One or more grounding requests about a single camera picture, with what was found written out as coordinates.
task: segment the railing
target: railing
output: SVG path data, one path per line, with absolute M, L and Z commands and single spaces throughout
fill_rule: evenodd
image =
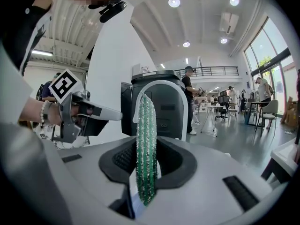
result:
M 238 76 L 238 67 L 195 67 L 192 77 L 202 76 Z M 184 76 L 184 69 L 175 70 L 181 78 Z

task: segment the gray floor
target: gray floor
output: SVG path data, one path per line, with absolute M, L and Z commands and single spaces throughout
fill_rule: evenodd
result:
M 215 137 L 214 135 L 200 133 L 206 113 L 201 112 L 197 117 L 201 125 L 192 124 L 197 135 L 187 135 L 187 142 L 230 153 L 232 158 L 251 168 L 259 175 L 268 164 L 271 151 L 295 138 L 295 133 L 292 135 L 285 134 L 285 131 L 290 131 L 291 129 L 280 124 L 280 118 L 277 119 L 276 132 L 274 133 L 275 122 L 273 122 L 270 132 L 267 134 L 265 129 L 262 137 L 260 137 L 260 128 L 255 133 L 253 126 L 244 124 L 244 115 L 242 114 L 238 115 L 237 120 L 235 120 L 234 116 L 231 117 L 229 122 L 228 119 L 225 122 L 222 119 L 218 119 L 216 123 L 217 137 Z M 212 130 L 210 117 L 207 119 L 203 130 Z

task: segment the ceiling light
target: ceiling light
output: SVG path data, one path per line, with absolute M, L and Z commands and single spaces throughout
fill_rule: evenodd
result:
M 180 0 L 169 0 L 169 5 L 173 8 L 176 8 L 180 5 Z
M 32 50 L 33 54 L 39 54 L 39 55 L 44 55 L 44 56 L 49 56 L 52 57 L 53 53 L 51 52 L 43 52 L 43 51 L 39 51 L 39 50 Z
M 239 4 L 240 0 L 229 0 L 229 2 L 232 6 L 237 6 Z
M 227 42 L 228 42 L 228 39 L 227 39 L 227 38 L 221 39 L 221 43 L 222 43 L 222 44 L 225 44 L 225 43 L 227 43 Z
M 189 47 L 191 44 L 189 43 L 189 42 L 185 42 L 184 44 L 183 44 L 183 46 L 184 47 Z

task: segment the glass door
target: glass door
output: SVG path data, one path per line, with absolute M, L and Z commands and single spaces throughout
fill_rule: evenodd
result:
M 283 115 L 285 112 L 285 87 L 280 66 L 272 68 L 271 72 L 274 84 L 272 87 L 275 92 L 275 99 L 277 99 L 279 102 L 278 114 Z

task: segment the cardboard box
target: cardboard box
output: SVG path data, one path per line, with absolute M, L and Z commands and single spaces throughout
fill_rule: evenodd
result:
M 285 120 L 286 125 L 292 128 L 297 127 L 298 123 L 298 115 L 297 115 L 297 110 L 289 110 L 286 112 L 286 120 Z

